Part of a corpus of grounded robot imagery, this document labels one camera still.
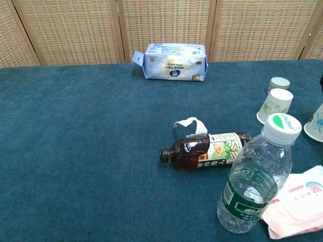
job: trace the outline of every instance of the bottle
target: bottle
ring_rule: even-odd
[[[261,134],[241,149],[218,202],[218,218],[225,229],[246,233],[257,223],[292,169],[290,147],[301,130],[296,118],[274,113]]]
[[[231,164],[250,139],[247,132],[180,139],[170,149],[159,150],[160,161],[184,169]]]

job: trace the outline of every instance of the wet wipes pack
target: wet wipes pack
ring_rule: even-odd
[[[132,61],[152,79],[204,81],[208,67],[202,44],[153,43],[145,54],[136,51]]]

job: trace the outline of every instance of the woven rattan screen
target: woven rattan screen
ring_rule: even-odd
[[[115,0],[14,0],[43,65],[124,62]]]
[[[293,59],[318,0],[218,0],[211,59]]]
[[[320,21],[320,26],[318,26],[318,28],[320,28],[318,29],[318,35],[315,36],[315,41],[313,43],[312,48],[310,49],[307,58],[323,59],[323,17]]]
[[[210,0],[118,0],[117,2],[127,61],[136,50],[145,52],[150,43],[205,44],[206,42]]]
[[[36,65],[27,35],[21,32],[15,18],[18,15],[12,3],[0,0],[0,68]]]

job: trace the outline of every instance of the cup with floral print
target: cup with floral print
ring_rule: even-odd
[[[269,115],[287,113],[293,98],[293,94],[285,89],[272,89],[257,113],[257,119],[264,125]]]
[[[304,131],[312,139],[323,143],[323,103],[311,120],[304,125]]]

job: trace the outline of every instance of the paper cup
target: paper cup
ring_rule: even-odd
[[[289,85],[291,83],[285,79],[285,78],[282,78],[282,77],[273,77],[271,78],[271,81],[269,82],[269,87],[268,87],[268,90],[267,90],[267,94],[270,93],[270,91],[274,88],[281,88],[281,89],[288,89],[289,88]]]
[[[273,113],[287,113],[293,100],[293,94],[285,89],[272,89],[257,113],[257,119],[263,125],[269,115]]]
[[[323,103],[311,121],[304,125],[304,131],[312,139],[323,143]]]

